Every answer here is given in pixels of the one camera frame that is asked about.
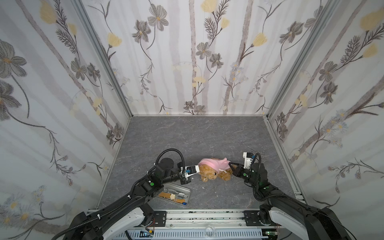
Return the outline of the pink teddy hoodie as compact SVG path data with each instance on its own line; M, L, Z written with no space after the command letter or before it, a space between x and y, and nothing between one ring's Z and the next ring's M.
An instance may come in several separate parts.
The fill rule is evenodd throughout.
M230 169L229 166L230 161L228 161L227 158L224 158L222 160L217 159L202 159L198 165L207 165L208 167L212 168L218 173L225 172L226 170Z

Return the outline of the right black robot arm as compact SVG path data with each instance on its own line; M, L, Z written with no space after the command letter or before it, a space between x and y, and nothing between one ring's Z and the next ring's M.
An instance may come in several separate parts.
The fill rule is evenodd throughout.
M229 163L229 166L234 176L251 186L254 198L263 202L259 220L264 225L278 224L302 240L351 239L349 231L332 210L304 204L272 185L263 163L253 163L249 169L242 164Z

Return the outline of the brown teddy bear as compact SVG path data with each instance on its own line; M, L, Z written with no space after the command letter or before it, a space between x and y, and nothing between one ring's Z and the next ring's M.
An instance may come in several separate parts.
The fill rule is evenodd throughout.
M215 180L217 178L223 181L229 181L231 179L231 175L233 174L233 171L231 169L228 169L225 172L218 173L207 165L199 166L199 168L201 180L205 183L210 180Z

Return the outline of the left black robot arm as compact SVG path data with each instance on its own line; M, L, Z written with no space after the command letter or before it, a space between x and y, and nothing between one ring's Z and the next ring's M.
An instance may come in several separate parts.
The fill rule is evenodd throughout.
M65 240L112 240L131 227L147 226L154 220L154 211L148 202L163 192L165 184L191 182L199 167L177 165L170 158L156 161L148 173L137 180L129 193L94 213L77 215L64 231Z

